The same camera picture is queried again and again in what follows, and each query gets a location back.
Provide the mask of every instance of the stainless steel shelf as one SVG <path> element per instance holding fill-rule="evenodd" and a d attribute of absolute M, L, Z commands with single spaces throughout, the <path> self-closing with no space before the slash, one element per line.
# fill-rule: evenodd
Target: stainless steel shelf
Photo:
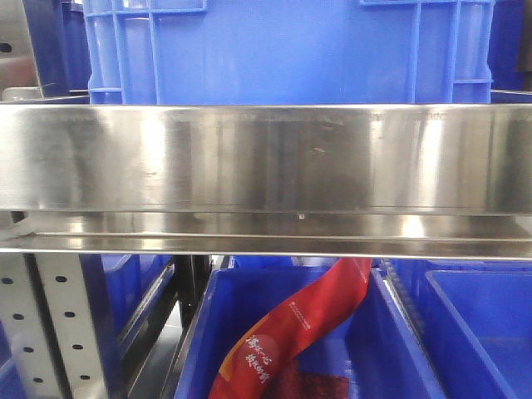
<path fill-rule="evenodd" d="M 532 259 L 532 106 L 0 106 L 0 250 Z"/>

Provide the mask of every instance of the blue storage box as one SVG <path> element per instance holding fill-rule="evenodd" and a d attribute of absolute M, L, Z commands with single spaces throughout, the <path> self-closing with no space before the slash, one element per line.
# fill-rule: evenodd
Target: blue storage box
<path fill-rule="evenodd" d="M 488 64 L 493 88 L 522 90 L 524 74 L 517 70 L 525 0 L 497 0 L 493 12 Z"/>
<path fill-rule="evenodd" d="M 532 273 L 427 273 L 423 342 L 451 399 L 532 395 Z"/>
<path fill-rule="evenodd" d="M 9 343 L 0 323 L 0 399 L 23 399 L 25 397 Z"/>
<path fill-rule="evenodd" d="M 171 255 L 140 256 L 140 285 L 143 296 L 163 268 L 169 263 L 170 258 Z"/>
<path fill-rule="evenodd" d="M 85 0 L 96 104 L 489 102 L 495 0 Z"/>
<path fill-rule="evenodd" d="M 175 399 L 205 399 L 220 364 L 240 337 L 327 270 L 280 267 L 213 273 Z M 355 314 L 298 360 L 302 371 L 349 378 L 353 398 L 445 397 L 376 269 L 367 298 Z"/>
<path fill-rule="evenodd" d="M 478 270 L 478 271 L 529 271 L 532 272 L 531 262 L 515 261 L 480 261 L 480 260 L 451 260 L 451 259 L 391 259 L 385 260 L 392 266 L 414 305 L 421 301 L 421 292 L 426 289 L 426 273 L 431 270 Z"/>
<path fill-rule="evenodd" d="M 139 255 L 102 255 L 107 291 L 119 334 L 142 299 Z"/>
<path fill-rule="evenodd" d="M 61 32 L 61 46 L 70 90 L 86 90 L 91 61 L 83 6 L 72 0 L 54 0 Z"/>
<path fill-rule="evenodd" d="M 266 268 L 268 266 L 294 266 L 292 258 L 289 256 L 254 256 L 235 255 L 233 259 L 234 268 Z"/>

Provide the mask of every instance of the perforated metal post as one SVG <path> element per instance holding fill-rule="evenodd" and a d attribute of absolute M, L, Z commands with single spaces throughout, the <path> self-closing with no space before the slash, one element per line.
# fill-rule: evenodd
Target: perforated metal post
<path fill-rule="evenodd" d="M 37 254 L 74 399 L 126 397 L 99 255 Z"/>
<path fill-rule="evenodd" d="M 2 226 L 11 215 L 0 215 Z M 0 319 L 28 399 L 70 398 L 34 258 L 0 253 Z"/>

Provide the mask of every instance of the metal bracket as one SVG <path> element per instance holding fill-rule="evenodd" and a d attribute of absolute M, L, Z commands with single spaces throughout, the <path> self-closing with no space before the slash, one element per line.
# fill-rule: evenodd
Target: metal bracket
<path fill-rule="evenodd" d="M 36 258 L 73 398 L 126 397 L 101 257 Z"/>

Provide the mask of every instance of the red package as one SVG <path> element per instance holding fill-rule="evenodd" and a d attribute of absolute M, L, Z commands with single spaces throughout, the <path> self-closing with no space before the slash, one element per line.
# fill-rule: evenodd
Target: red package
<path fill-rule="evenodd" d="M 349 378 L 300 372 L 292 360 L 264 391 L 261 399 L 348 399 Z"/>
<path fill-rule="evenodd" d="M 209 399 L 259 399 L 292 359 L 352 315 L 366 297 L 371 266 L 371 259 L 340 259 L 260 319 L 225 358 Z"/>

